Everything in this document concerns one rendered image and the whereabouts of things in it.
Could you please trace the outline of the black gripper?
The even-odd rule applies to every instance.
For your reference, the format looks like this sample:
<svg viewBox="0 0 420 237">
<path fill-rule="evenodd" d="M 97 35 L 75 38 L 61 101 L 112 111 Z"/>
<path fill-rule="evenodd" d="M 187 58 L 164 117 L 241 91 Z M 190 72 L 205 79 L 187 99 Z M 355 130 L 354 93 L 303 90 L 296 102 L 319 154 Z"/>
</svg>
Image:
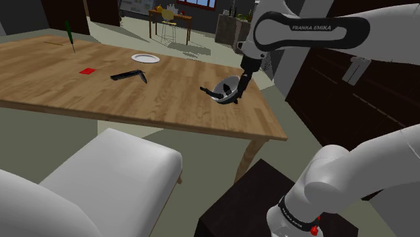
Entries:
<svg viewBox="0 0 420 237">
<path fill-rule="evenodd" d="M 236 98 L 241 98 L 243 92 L 246 90 L 250 80 L 252 79 L 252 74 L 257 72 L 260 69 L 262 59 L 253 59 L 246 55 L 243 55 L 241 61 L 241 68 L 244 70 L 243 74 L 240 77 L 238 82 Z"/>
</svg>

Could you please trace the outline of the grey bowl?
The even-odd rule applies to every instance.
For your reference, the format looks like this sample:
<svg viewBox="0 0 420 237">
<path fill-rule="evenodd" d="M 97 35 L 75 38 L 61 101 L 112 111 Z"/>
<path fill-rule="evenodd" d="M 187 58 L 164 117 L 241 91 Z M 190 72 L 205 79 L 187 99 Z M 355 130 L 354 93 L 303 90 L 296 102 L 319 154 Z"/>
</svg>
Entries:
<svg viewBox="0 0 420 237">
<path fill-rule="evenodd" d="M 212 92 L 216 94 L 223 95 L 223 98 L 219 99 L 212 96 L 212 99 L 219 104 L 230 104 L 235 102 L 238 99 L 238 84 L 240 81 L 240 77 L 237 75 L 231 75 L 223 80 L 221 80 L 212 90 Z M 227 94 L 223 90 L 223 85 L 226 84 L 230 87 L 230 94 Z"/>
</svg>

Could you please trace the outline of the black utensil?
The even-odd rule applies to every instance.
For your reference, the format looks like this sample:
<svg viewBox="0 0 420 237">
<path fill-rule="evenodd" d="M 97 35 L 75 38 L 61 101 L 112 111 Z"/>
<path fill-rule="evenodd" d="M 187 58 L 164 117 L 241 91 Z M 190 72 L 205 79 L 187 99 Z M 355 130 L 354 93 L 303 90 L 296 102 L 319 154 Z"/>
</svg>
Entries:
<svg viewBox="0 0 420 237">
<path fill-rule="evenodd" d="M 216 98 L 218 100 L 225 98 L 225 94 L 221 94 L 221 93 L 215 93 L 207 88 L 204 87 L 200 87 L 200 90 L 205 92 L 207 95 L 209 95 L 210 97 Z"/>
</svg>

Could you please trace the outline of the grey cabinet with plants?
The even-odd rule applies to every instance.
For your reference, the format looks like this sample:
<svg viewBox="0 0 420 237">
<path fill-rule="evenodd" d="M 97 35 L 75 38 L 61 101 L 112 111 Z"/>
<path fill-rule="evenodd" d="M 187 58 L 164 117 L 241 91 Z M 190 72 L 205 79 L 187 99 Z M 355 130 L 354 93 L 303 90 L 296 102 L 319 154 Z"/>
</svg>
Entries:
<svg viewBox="0 0 420 237">
<path fill-rule="evenodd" d="M 250 31 L 250 22 L 219 14 L 215 42 L 231 46 L 235 53 L 242 54 L 238 43 L 245 41 Z"/>
</svg>

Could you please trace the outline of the wooden desk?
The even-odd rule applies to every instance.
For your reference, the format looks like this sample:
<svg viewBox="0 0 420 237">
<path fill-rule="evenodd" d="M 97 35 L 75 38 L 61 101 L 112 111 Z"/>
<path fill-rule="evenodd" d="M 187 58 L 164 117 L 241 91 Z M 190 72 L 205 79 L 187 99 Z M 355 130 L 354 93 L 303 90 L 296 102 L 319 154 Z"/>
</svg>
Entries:
<svg viewBox="0 0 420 237">
<path fill-rule="evenodd" d="M 151 38 L 152 36 L 152 26 L 155 26 L 155 34 L 157 34 L 157 19 L 156 16 L 160 15 L 162 16 L 162 12 L 163 9 L 158 9 L 158 7 L 156 7 L 156 9 L 150 9 L 148 11 L 148 26 L 149 26 L 149 38 Z M 189 43 L 190 41 L 190 31 L 191 31 L 191 22 L 192 22 L 192 17 L 187 16 L 187 15 L 174 15 L 174 19 L 175 20 L 184 20 L 187 22 L 187 28 L 186 28 L 186 44 Z"/>
</svg>

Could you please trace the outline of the window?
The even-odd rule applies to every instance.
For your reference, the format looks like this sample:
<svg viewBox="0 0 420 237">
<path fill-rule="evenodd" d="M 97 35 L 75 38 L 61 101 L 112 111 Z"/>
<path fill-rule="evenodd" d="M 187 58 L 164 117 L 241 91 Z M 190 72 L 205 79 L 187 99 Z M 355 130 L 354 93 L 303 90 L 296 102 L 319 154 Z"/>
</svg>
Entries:
<svg viewBox="0 0 420 237">
<path fill-rule="evenodd" d="M 176 0 L 176 2 L 182 5 L 215 11 L 217 0 Z"/>
</svg>

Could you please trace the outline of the dark wooden cabinet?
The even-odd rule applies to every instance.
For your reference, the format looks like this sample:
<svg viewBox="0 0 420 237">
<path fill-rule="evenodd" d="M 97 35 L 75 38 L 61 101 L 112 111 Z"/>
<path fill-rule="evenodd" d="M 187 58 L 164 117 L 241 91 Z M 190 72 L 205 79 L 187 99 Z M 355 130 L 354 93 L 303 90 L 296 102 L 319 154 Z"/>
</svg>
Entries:
<svg viewBox="0 0 420 237">
<path fill-rule="evenodd" d="M 372 61 L 355 85 L 351 55 L 312 49 L 286 100 L 321 145 L 360 143 L 420 123 L 420 66 Z"/>
</svg>

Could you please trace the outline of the white plate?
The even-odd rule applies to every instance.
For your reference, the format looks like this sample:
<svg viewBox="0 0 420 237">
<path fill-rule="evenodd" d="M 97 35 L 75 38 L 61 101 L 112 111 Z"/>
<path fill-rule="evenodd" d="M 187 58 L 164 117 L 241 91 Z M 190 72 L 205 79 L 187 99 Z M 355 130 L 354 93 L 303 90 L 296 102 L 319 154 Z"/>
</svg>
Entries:
<svg viewBox="0 0 420 237">
<path fill-rule="evenodd" d="M 157 63 L 160 58 L 150 54 L 135 54 L 131 56 L 132 60 L 140 63 Z"/>
</svg>

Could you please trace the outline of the yellow stool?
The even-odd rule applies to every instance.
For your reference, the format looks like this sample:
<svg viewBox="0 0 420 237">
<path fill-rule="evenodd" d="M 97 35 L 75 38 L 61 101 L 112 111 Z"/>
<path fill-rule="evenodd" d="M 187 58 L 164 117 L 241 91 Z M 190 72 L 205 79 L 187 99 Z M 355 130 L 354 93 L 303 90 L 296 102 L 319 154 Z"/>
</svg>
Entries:
<svg viewBox="0 0 420 237">
<path fill-rule="evenodd" d="M 168 9 L 163 9 L 162 12 L 162 31 L 161 31 L 161 42 L 163 40 L 170 40 L 172 42 L 176 42 L 176 26 L 177 23 L 173 22 L 174 20 L 174 12 Z M 166 30 L 170 28 L 172 33 L 170 35 L 167 34 Z"/>
</svg>

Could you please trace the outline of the black folding ruler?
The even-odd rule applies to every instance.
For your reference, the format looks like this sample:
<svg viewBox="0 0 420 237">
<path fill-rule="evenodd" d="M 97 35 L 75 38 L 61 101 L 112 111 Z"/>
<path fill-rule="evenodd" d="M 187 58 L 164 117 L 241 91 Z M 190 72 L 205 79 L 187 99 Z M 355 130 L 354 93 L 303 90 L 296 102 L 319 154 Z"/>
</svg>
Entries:
<svg viewBox="0 0 420 237">
<path fill-rule="evenodd" d="M 147 83 L 147 79 L 145 77 L 145 72 L 143 72 L 142 70 L 139 70 L 139 69 L 134 70 L 134 71 L 128 71 L 128 72 L 120 73 L 120 74 L 117 74 L 117 75 L 111 75 L 110 79 L 112 79 L 114 81 L 118 81 L 120 79 L 126 79 L 126 78 L 134 77 L 134 76 L 137 76 L 137 75 L 140 76 L 140 78 L 143 80 L 144 83 Z"/>
</svg>

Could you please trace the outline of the wooden table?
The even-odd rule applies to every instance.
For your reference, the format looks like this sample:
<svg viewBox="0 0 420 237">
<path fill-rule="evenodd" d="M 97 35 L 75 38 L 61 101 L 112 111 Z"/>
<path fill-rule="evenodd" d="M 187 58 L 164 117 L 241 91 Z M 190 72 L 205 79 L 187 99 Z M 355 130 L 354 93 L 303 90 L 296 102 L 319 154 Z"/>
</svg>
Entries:
<svg viewBox="0 0 420 237">
<path fill-rule="evenodd" d="M 84 40 L 74 47 L 53 35 L 0 43 L 0 107 L 247 139 L 237 177 L 267 141 L 287 139 L 254 82 L 237 104 L 218 104 L 200 90 L 239 68 L 167 55 L 141 64 L 129 48 Z M 81 74 L 85 68 L 95 71 Z M 139 75 L 110 79 L 137 69 L 147 83 Z"/>
</svg>

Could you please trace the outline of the dark door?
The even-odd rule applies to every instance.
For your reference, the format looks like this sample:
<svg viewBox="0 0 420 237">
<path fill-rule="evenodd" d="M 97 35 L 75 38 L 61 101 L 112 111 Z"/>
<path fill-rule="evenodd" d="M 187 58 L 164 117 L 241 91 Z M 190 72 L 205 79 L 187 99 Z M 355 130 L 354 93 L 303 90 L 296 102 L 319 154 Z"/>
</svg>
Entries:
<svg viewBox="0 0 420 237">
<path fill-rule="evenodd" d="M 86 0 L 86 3 L 92 22 L 120 26 L 118 0 Z"/>
<path fill-rule="evenodd" d="M 50 28 L 65 31 L 68 21 L 72 33 L 90 35 L 83 0 L 40 1 Z"/>
</svg>

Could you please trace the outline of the green pen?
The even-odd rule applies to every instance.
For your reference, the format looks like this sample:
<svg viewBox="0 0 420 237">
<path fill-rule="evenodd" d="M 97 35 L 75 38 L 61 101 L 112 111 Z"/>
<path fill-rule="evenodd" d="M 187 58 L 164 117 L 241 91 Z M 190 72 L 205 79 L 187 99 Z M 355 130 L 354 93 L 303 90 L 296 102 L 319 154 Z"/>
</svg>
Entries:
<svg viewBox="0 0 420 237">
<path fill-rule="evenodd" d="M 69 25 L 69 21 L 68 21 L 68 20 L 65 20 L 65 29 L 66 29 L 66 31 L 67 31 L 67 35 L 68 35 L 68 37 L 69 37 L 69 41 L 70 41 L 70 43 L 71 43 L 71 46 L 72 46 L 73 52 L 75 53 L 75 47 L 74 47 L 73 36 L 72 36 L 72 32 L 71 32 L 71 28 L 70 28 L 70 25 Z"/>
</svg>

